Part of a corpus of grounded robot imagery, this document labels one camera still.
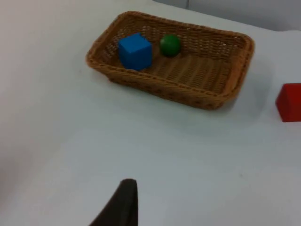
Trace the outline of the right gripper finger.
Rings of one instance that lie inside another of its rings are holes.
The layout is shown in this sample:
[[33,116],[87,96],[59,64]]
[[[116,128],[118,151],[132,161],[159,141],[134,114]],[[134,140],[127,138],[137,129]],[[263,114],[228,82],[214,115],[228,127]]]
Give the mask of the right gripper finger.
[[137,181],[122,180],[90,226],[138,226]]

